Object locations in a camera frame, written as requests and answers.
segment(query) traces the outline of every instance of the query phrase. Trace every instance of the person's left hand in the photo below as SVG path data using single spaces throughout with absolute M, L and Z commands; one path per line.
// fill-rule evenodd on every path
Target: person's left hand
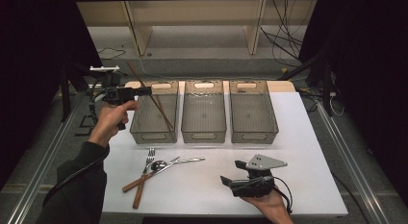
M 108 146 L 111 137 L 115 136 L 119 129 L 119 122 L 126 124 L 129 122 L 127 111 L 136 111 L 139 108 L 138 101 L 128 101 L 120 106 L 113 106 L 106 103 L 99 113 L 98 122 L 90 134 L 89 141 L 103 147 Z

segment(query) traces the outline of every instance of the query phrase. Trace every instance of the floor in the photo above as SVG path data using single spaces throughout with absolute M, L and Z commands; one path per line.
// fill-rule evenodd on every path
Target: floor
M 302 39 L 305 29 L 300 27 L 296 38 Z M 269 26 L 265 27 L 265 30 L 276 33 L 277 27 Z M 124 73 L 123 83 L 135 81 L 126 62 L 131 62 L 144 80 L 165 78 L 273 80 L 282 76 L 283 70 L 293 69 L 290 65 L 299 64 L 280 49 L 273 47 L 263 34 L 260 34 L 257 54 L 249 55 L 242 27 L 238 26 L 155 27 L 146 55 L 140 59 L 136 58 L 127 28 L 89 28 L 89 32 L 100 52 L 104 66 L 120 67 Z M 280 44 L 290 49 L 288 42 L 282 40 Z M 297 88 L 307 88 L 304 82 L 307 74 L 308 72 L 305 71 L 291 81 Z M 24 203 L 26 213 L 23 213 L 19 223 L 34 223 L 46 192 L 55 184 L 55 168 L 73 158 L 77 153 L 78 144 L 87 139 L 89 121 L 83 120 L 88 114 L 87 101 L 78 94 L 75 95 L 73 88 L 71 92 L 76 115 L 65 123 L 61 122 L 62 99 L 57 94 L 41 129 L 38 130 L 36 141 L 26 151 L 0 193 L 0 223 L 6 223 L 11 218 L 15 218 L 18 215 L 16 211 L 21 211 L 17 206 L 21 202 L 26 202 Z M 309 92 L 319 93 L 319 89 L 312 88 Z M 358 128 L 343 103 L 333 100 L 332 106 L 336 114 L 327 118 L 319 100 L 317 103 L 316 98 L 308 93 L 301 93 L 301 95 L 331 171 L 346 185 L 353 196 L 336 180 L 349 215 L 336 219 L 293 216 L 294 223 L 366 223 L 364 216 L 369 223 L 408 223 L 406 206 L 382 172 L 375 156 L 370 154 L 369 147 L 361 138 Z M 338 132 L 333 133 L 328 127 L 335 127 Z M 53 139 L 64 128 L 66 128 L 64 136 L 61 139 Z M 341 141 L 336 140 L 335 137 L 341 137 Z M 61 147 L 51 153 L 49 147 L 53 146 Z M 44 156 L 52 156 L 52 161 L 43 172 L 40 172 L 38 166 L 43 164 Z M 358 172 L 354 172 L 351 166 L 357 166 Z M 38 187 L 33 190 L 31 200 L 22 201 L 21 198 L 27 194 L 28 185 L 32 185 L 36 180 L 38 180 Z M 377 208 L 373 209 L 370 206 L 370 198 L 378 202 Z M 166 220 L 154 218 L 143 220 L 141 216 L 122 213 L 103 213 L 101 217 L 101 223 L 158 223 L 158 221 L 161 223 L 267 223 L 263 219 L 174 217 Z

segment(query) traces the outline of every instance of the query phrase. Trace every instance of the long-sleeve shirt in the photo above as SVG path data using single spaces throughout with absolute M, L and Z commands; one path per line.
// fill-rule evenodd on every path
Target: long-sleeve shirt
M 100 145 L 84 142 L 74 160 L 58 167 L 58 183 L 98 160 L 106 151 Z M 37 223 L 98 223 L 106 183 L 107 175 L 101 162 L 61 187 L 45 204 Z

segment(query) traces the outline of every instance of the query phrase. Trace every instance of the storage container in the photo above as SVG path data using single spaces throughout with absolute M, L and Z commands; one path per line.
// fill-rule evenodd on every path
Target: storage container
M 181 131 L 186 143 L 225 141 L 222 81 L 186 81 Z
M 139 97 L 139 109 L 132 120 L 130 133 L 137 144 L 175 143 L 177 141 L 177 107 L 179 83 L 145 82 L 152 87 L 152 97 L 163 109 L 168 123 L 149 96 Z
M 231 141 L 272 144 L 279 132 L 266 81 L 230 81 Z

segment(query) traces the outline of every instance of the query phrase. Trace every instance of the utensil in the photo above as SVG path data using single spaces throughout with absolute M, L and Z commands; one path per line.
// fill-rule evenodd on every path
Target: utensil
M 136 187 L 136 186 L 138 186 L 140 183 L 143 183 L 143 182 L 149 180 L 149 179 L 152 178 L 153 176 L 155 176 L 155 175 L 157 175 L 157 174 L 163 172 L 164 170 L 170 168 L 171 166 L 173 166 L 174 163 L 177 162 L 179 159 L 180 159 L 180 157 L 177 157 L 177 158 L 171 160 L 170 162 L 168 162 L 168 164 L 167 164 L 165 167 L 163 167 L 163 168 L 161 168 L 161 169 L 154 170 L 153 172 L 150 172 L 150 173 L 148 173 L 148 174 L 146 174 L 146 175 L 143 175 L 142 177 L 140 177 L 140 178 L 137 179 L 136 181 L 134 181 L 134 182 L 132 182 L 132 183 L 126 185 L 125 187 L 123 187 L 123 188 L 122 188 L 122 191 L 123 191 L 123 192 L 127 192 L 129 189 L 131 189 L 131 188 L 133 188 L 133 187 Z
M 201 158 L 194 158 L 194 159 L 187 159 L 187 160 L 180 160 L 175 162 L 174 164 L 178 164 L 178 163 L 189 163 L 189 162 L 200 162 L 200 161 L 204 161 L 205 158 L 201 157 Z M 160 168 L 163 168 L 167 165 L 167 162 L 165 161 L 155 161 L 151 164 L 151 169 L 152 170 L 157 170 Z
M 146 166 L 144 167 L 143 173 L 141 174 L 142 178 L 145 177 L 145 175 L 147 173 L 147 169 L 150 167 L 150 165 L 154 161 L 155 155 L 156 155 L 155 149 L 150 148 L 149 153 L 147 155 L 147 159 L 146 159 Z M 137 209 L 139 207 L 139 203 L 140 203 L 140 199 L 141 199 L 141 193 L 143 192 L 143 187 L 144 187 L 144 181 L 139 184 L 138 191 L 136 192 L 135 200 L 133 202 L 133 208 L 134 209 Z

